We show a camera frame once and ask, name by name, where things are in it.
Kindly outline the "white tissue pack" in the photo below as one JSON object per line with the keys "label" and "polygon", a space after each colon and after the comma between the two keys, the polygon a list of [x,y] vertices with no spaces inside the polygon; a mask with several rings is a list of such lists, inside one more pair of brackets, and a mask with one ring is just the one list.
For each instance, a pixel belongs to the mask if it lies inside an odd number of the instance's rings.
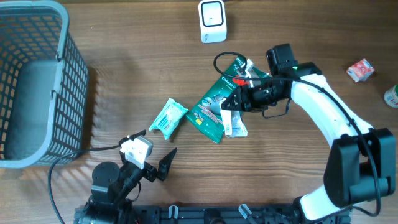
{"label": "white tissue pack", "polygon": [[[247,60],[246,68],[243,66],[236,69],[238,77],[242,78],[258,78],[257,73],[254,71],[254,63],[251,59]],[[246,137],[248,131],[241,119],[239,111],[228,111],[221,109],[221,118],[223,120],[225,136],[229,138]]]}

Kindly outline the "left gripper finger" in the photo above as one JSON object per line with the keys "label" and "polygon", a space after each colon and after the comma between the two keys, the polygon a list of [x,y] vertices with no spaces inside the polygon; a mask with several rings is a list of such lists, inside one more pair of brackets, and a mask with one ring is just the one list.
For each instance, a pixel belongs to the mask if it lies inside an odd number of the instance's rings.
{"label": "left gripper finger", "polygon": [[166,156],[164,156],[160,161],[159,161],[159,168],[157,170],[157,178],[161,181],[164,181],[168,174],[169,170],[171,168],[172,161],[177,153],[177,148],[171,150]]}
{"label": "left gripper finger", "polygon": [[121,146],[123,143],[125,143],[126,141],[129,141],[129,140],[135,140],[135,138],[137,138],[137,137],[139,137],[139,136],[145,136],[146,135],[146,130],[144,129],[144,130],[142,130],[142,131],[140,131],[140,132],[138,132],[138,133],[136,133],[136,134],[132,134],[132,135],[128,135],[128,136],[126,136],[126,137],[123,137],[119,142],[118,142],[118,144],[119,144],[119,146]]}

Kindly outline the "green lidded jar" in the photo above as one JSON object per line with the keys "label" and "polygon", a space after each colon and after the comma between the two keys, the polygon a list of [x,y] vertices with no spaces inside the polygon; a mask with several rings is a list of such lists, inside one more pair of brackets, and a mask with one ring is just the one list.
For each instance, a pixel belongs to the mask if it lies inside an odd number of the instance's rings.
{"label": "green lidded jar", "polygon": [[392,108],[398,108],[397,85],[387,90],[384,94],[384,101]]}

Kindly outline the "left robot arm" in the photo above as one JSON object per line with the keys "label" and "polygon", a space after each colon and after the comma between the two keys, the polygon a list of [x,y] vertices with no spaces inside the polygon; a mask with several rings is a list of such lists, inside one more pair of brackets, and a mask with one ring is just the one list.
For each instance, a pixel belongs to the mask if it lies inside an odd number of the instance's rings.
{"label": "left robot arm", "polygon": [[87,203],[75,210],[74,223],[160,223],[160,208],[138,206],[129,199],[130,192],[138,188],[141,180],[164,181],[177,153],[172,149],[159,161],[158,168],[146,162],[151,155],[153,142],[145,137],[146,131],[126,136],[118,142],[122,165],[102,162],[92,173],[93,184]]}

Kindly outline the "green 3M gloves package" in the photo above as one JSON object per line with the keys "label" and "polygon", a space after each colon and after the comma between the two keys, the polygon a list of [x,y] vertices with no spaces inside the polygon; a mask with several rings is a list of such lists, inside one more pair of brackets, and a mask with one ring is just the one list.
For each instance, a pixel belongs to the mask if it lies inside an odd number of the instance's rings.
{"label": "green 3M gloves package", "polygon": [[[261,84],[261,82],[246,81],[242,77],[238,77],[236,69],[241,66],[246,68],[247,64],[247,60],[242,57],[236,57],[225,71],[228,76],[220,76],[215,84],[203,95],[201,100],[186,114],[189,122],[215,143],[219,143],[222,137],[225,136],[223,120],[221,118],[221,103],[229,97],[236,87],[245,85],[254,87]],[[257,73],[258,78],[270,77],[269,73],[263,72],[255,66],[254,71]]]}

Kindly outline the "teal wet wipes pack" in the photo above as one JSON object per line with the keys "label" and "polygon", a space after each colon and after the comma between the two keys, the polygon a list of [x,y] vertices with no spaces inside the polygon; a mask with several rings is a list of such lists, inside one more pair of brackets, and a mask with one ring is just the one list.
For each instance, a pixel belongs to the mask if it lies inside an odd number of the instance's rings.
{"label": "teal wet wipes pack", "polygon": [[159,130],[163,133],[164,139],[168,140],[187,112],[187,108],[174,99],[169,98],[161,112],[149,127],[149,131]]}

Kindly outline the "red snack packet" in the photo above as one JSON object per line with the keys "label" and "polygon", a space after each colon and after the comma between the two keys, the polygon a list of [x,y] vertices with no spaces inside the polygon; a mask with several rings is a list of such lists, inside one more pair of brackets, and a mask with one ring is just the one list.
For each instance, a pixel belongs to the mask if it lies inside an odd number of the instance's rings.
{"label": "red snack packet", "polygon": [[366,81],[373,73],[375,69],[373,66],[364,58],[347,69],[347,74],[355,81]]}

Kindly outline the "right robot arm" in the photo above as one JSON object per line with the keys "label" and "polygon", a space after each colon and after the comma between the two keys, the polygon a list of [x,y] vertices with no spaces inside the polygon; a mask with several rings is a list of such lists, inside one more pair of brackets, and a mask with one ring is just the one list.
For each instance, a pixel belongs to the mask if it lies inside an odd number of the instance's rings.
{"label": "right robot arm", "polygon": [[294,200],[291,223],[318,223],[360,210],[375,202],[372,217],[381,211],[381,199],[396,189],[396,140],[386,128],[375,129],[355,115],[330,88],[312,62],[298,63],[289,44],[266,52],[270,77],[243,76],[221,102],[222,110],[265,112],[279,101],[299,105],[327,140],[330,153],[323,185]]}

